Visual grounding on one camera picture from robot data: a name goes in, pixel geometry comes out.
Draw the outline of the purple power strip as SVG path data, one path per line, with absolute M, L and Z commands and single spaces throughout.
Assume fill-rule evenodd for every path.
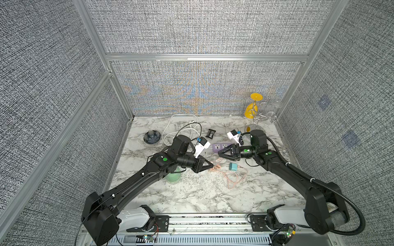
M 228 147 L 229 145 L 231 145 L 232 143 L 230 142 L 219 142 L 219 143 L 214 143 L 212 144 L 212 151 L 214 153 L 218 153 L 220 150 Z

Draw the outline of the teal charger adapter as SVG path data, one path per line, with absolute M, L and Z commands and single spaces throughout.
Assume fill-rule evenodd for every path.
M 230 163 L 229 164 L 229 170 L 230 171 L 237 171 L 238 170 L 238 165 L 235 163 Z

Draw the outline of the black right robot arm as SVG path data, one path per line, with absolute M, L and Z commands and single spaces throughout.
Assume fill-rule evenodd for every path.
M 252 158 L 256 164 L 269 171 L 296 189 L 306 200 L 304 208 L 289 208 L 285 214 L 285 206 L 276 206 L 267 211 L 268 225 L 276 229 L 279 224 L 297 224 L 306 226 L 316 233 L 324 235 L 332 232 L 344 236 L 362 233 L 366 227 L 366 219 L 361 210 L 345 195 L 334 182 L 325 183 L 316 179 L 292 163 L 280 153 L 275 142 L 262 130 L 248 132 L 251 144 L 241 146 L 231 144 L 218 152 L 219 157 L 231 161 Z M 347 206 L 351 206 L 359 217 L 359 225 L 352 231 L 340 231 L 338 228 L 350 220 Z

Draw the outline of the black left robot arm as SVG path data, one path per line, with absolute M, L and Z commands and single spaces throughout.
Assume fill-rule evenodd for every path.
M 209 146 L 210 142 L 204 137 L 193 145 L 189 137 L 176 136 L 171 146 L 150 157 L 146 165 L 126 181 L 101 195 L 91 193 L 85 200 L 81 223 L 96 245 L 108 243 L 122 226 L 152 230 L 156 215 L 149 206 L 141 205 L 132 210 L 127 219 L 120 217 L 122 210 L 147 187 L 174 173 L 177 167 L 190 168 L 195 173 L 213 168 L 213 164 L 201 156 Z

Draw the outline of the small black packet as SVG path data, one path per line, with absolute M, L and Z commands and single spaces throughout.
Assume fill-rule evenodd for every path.
M 206 137 L 208 137 L 208 138 L 210 138 L 210 139 L 213 139 L 215 133 L 216 133 L 215 130 L 209 129 L 208 132 L 207 132 L 207 134 L 206 134 Z

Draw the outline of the yellow plastic wine glass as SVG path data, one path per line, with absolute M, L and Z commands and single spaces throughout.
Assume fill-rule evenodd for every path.
M 246 107 L 244 116 L 248 119 L 254 119 L 258 113 L 258 102 L 263 99 L 263 96 L 259 93 L 252 93 L 250 98 L 253 102 Z

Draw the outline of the chrome glass holder stand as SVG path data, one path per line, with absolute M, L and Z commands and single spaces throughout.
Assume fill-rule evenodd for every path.
M 245 127 L 245 132 L 250 132 L 251 130 L 263 130 L 263 127 L 259 126 L 259 123 L 268 121 L 267 118 L 264 116 L 264 112 L 266 110 L 267 102 L 258 102 L 258 113 L 252 120 L 250 125 Z

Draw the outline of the black patterned ceramic bowl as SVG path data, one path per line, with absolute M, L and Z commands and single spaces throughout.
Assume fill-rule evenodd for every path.
M 156 130 L 150 130 L 144 134 L 143 140 L 145 143 L 152 145 L 159 142 L 161 139 L 161 133 Z

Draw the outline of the clear wine glass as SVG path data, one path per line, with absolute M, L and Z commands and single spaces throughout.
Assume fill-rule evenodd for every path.
M 266 104 L 266 110 L 264 116 L 271 123 L 275 124 L 278 119 L 278 111 L 283 107 L 283 103 L 280 99 L 270 99 Z

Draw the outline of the aluminium front rail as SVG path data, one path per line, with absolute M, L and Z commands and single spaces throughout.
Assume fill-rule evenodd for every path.
M 132 210 L 121 218 L 129 218 Z M 320 235 L 306 226 L 286 226 L 280 233 L 253 232 L 248 216 L 264 213 L 162 213 L 168 232 L 127 232 L 120 227 L 108 246 L 343 246 L 340 235 Z

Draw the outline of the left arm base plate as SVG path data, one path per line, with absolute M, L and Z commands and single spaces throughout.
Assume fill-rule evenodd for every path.
M 127 232 L 139 232 L 139 233 L 148 233 L 153 234 L 154 232 L 168 232 L 169 226 L 169 218 L 168 215 L 158 216 L 156 215 L 154 219 L 149 219 L 146 225 L 141 228 L 129 228 Z

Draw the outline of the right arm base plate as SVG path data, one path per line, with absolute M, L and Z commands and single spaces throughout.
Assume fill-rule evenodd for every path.
M 275 232 L 276 230 L 271 229 L 266 223 L 266 215 L 254 215 L 248 216 L 248 221 L 252 227 L 253 232 Z

